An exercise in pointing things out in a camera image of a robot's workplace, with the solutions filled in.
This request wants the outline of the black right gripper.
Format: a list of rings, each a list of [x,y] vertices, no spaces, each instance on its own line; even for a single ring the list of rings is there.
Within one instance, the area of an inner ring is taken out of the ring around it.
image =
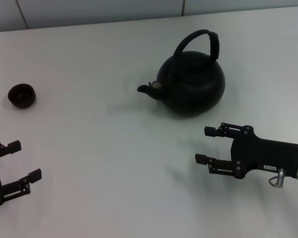
[[[242,179],[251,170],[277,173],[283,169],[287,177],[297,178],[298,144],[262,139],[254,128],[222,122],[218,128],[206,126],[205,136],[232,138],[231,161],[196,154],[196,163],[208,167],[210,174]]]

